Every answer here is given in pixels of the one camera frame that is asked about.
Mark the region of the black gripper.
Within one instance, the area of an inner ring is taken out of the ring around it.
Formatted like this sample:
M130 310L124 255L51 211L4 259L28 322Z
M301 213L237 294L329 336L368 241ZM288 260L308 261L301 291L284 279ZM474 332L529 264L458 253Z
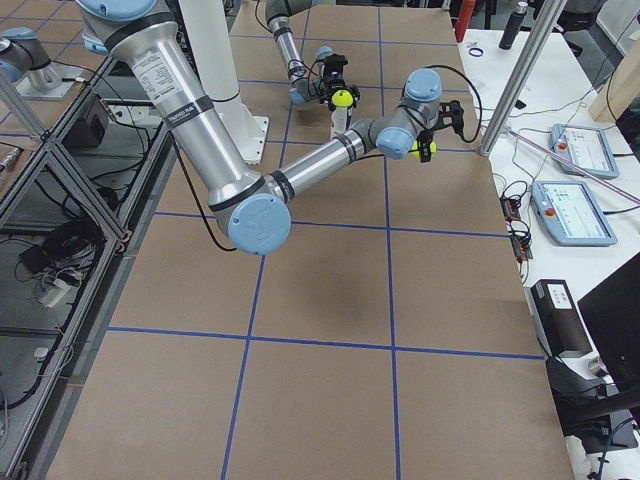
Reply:
M417 137L417 149L421 163L429 163L432 159L431 150L434 149L433 135L429 130L423 130Z
M360 101L360 91L356 85L347 86L342 68L324 67L321 75L321 88L318 92L318 102L325 105L329 111L334 110L332 96L335 91L345 90L351 95L351 108L356 108Z

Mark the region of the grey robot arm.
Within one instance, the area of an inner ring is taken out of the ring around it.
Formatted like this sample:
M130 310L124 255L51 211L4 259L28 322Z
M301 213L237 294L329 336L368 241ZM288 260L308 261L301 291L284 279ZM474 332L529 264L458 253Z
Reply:
M412 72L390 117L363 119L298 161L268 176L247 166L213 100L176 41L177 24L163 1L81 1L86 30L112 58L126 63L208 189L208 204L232 244L266 255L287 239L296 194L362 159L372 149L401 159L438 121L441 78Z
M290 18L310 10L318 1L278 0L267 1L265 6L266 28L272 33L290 81L290 96L294 105L304 105L317 100L334 111L338 104L333 97L339 91L348 92L353 99L353 107L360 100L357 86L349 85L344 78L344 68L348 59L337 54L331 47L323 46L311 65L304 63L296 47Z

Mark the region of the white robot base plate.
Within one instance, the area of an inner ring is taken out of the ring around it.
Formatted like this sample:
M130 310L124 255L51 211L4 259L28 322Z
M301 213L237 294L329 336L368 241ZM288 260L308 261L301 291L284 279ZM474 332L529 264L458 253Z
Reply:
M253 115L242 105L236 145L248 165L259 165L263 158L270 120L266 116Z

